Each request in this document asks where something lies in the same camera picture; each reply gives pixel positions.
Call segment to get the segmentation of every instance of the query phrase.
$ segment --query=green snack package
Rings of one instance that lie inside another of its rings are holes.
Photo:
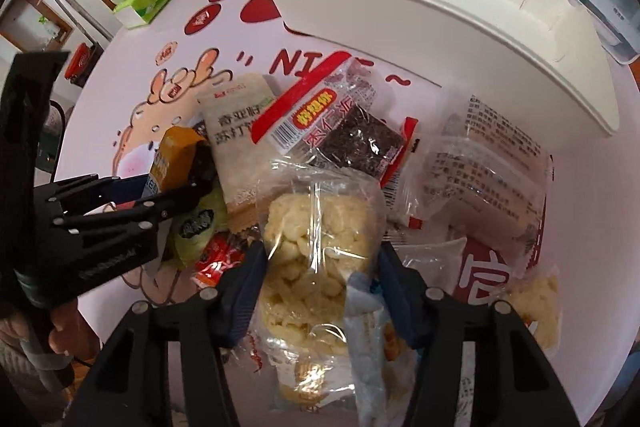
[[[209,239],[223,230],[228,230],[226,205],[220,182],[216,179],[213,190],[200,198],[191,212],[174,217],[167,241],[173,251],[174,262],[180,268],[193,266]]]

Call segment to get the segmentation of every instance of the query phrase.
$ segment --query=dark brown snack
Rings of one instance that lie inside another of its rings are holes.
[[[319,152],[338,167],[350,167],[380,179],[403,145],[402,136],[353,105],[340,125],[326,136]]]

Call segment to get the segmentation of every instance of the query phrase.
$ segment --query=metal screw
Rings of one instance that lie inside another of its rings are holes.
[[[495,310],[502,315],[509,315],[511,313],[511,306],[508,302],[497,301],[494,304]]]
[[[218,296],[218,290],[215,288],[204,288],[200,291],[200,298],[204,301],[211,301]]]
[[[138,301],[134,302],[133,306],[131,306],[131,311],[136,315],[142,315],[149,309],[149,303],[146,301]]]
[[[444,299],[444,291],[440,288],[428,288],[426,295],[432,301],[442,301]]]

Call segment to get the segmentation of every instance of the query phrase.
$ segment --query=red candy wrapper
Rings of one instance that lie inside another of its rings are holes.
[[[218,285],[222,274],[244,260],[247,240],[229,232],[218,232],[207,243],[191,280],[199,288]]]

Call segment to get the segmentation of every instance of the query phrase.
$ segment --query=table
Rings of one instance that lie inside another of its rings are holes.
[[[199,120],[196,95],[209,84],[257,71],[269,75],[278,94],[339,49],[288,30],[271,0],[172,0],[151,25],[121,30],[105,51],[70,120],[57,178],[147,172],[164,131]],[[378,74],[374,112],[387,114],[387,121],[398,126],[406,116],[419,118],[426,127],[434,123],[439,100],[435,84],[351,51]],[[542,243],[541,263],[555,263],[561,272],[562,341],[552,364],[582,423],[616,378],[640,324],[640,94],[628,67],[612,60],[610,66],[620,132],[554,154]],[[185,73],[206,81],[185,88],[178,82]],[[164,96],[169,92],[173,98]],[[185,273],[162,272],[160,289],[141,277],[137,271],[81,297],[80,310],[102,340],[145,294],[163,304],[193,292]],[[170,380],[172,396],[179,396],[174,347]],[[231,369],[227,374],[244,425],[289,422],[288,415],[263,414],[269,393],[259,390],[271,388],[272,372],[254,376]],[[244,400],[252,407],[243,407]],[[293,415],[291,424],[297,421],[300,417]],[[326,425],[324,414],[305,415],[304,421]],[[354,416],[341,422],[355,425]]]

